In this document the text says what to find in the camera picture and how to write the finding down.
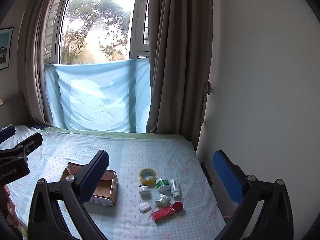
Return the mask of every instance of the finger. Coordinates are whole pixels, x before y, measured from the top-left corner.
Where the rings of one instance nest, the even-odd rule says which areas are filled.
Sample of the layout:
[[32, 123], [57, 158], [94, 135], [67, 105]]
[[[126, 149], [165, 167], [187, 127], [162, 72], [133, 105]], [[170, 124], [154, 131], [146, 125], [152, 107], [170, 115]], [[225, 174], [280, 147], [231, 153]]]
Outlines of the finger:
[[10, 190], [7, 185], [4, 185], [4, 192], [7, 196], [10, 196]]
[[11, 214], [9, 214], [7, 216], [7, 222], [9, 223], [9, 225], [13, 225], [15, 223], [15, 219], [13, 218], [13, 216]]
[[8, 197], [8, 201], [7, 201], [7, 209], [9, 211], [9, 213], [14, 216], [15, 215], [15, 206], [14, 203], [12, 202], [11, 198]]
[[20, 221], [19, 221], [19, 219], [17, 219], [17, 220], [15, 221], [15, 223], [13, 224], [13, 227], [14, 227], [14, 228], [17, 228], [19, 225], [20, 225]]

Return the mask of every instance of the red cap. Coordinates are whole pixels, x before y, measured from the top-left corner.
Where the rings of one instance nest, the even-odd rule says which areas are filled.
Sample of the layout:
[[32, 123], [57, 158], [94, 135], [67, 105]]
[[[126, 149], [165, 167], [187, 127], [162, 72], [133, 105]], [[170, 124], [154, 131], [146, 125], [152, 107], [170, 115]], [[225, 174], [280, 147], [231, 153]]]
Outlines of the red cap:
[[180, 201], [176, 201], [175, 203], [173, 203], [172, 207], [175, 212], [179, 212], [183, 209], [183, 203]]

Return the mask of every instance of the light blue cloth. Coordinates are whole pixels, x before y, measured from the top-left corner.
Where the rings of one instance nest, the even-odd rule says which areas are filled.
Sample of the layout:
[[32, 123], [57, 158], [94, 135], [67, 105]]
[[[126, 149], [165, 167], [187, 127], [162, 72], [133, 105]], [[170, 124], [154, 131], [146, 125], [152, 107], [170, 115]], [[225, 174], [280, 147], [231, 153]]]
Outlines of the light blue cloth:
[[45, 82], [55, 127], [146, 132], [151, 102], [149, 58], [46, 64]]

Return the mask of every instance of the picture frame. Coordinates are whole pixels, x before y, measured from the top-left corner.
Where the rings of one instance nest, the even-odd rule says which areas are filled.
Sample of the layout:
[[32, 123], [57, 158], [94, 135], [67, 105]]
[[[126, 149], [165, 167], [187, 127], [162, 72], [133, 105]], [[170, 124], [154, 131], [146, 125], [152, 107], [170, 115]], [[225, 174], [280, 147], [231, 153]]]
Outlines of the picture frame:
[[9, 67], [13, 28], [0, 29], [0, 71]]

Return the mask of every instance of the white jar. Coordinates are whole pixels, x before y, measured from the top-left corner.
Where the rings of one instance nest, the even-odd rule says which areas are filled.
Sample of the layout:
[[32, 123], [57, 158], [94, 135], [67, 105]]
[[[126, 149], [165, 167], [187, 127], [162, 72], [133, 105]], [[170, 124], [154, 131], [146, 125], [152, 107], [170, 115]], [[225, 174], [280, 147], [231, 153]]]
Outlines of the white jar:
[[170, 179], [171, 194], [174, 198], [181, 197], [180, 185], [177, 179]]
[[150, 189], [149, 189], [148, 185], [146, 185], [146, 184], [141, 184], [141, 185], [139, 186], [139, 194], [140, 194], [141, 196], [149, 195], [149, 194], [150, 194]]
[[166, 195], [163, 195], [163, 194], [160, 194], [155, 203], [160, 206], [160, 207], [167, 207], [170, 205], [170, 201], [171, 201], [171, 198], [169, 198], [168, 196]]
[[171, 188], [169, 181], [167, 179], [164, 179], [164, 178], [157, 179], [156, 180], [156, 185], [157, 185], [157, 188], [158, 188], [158, 190], [160, 192], [169, 190]]

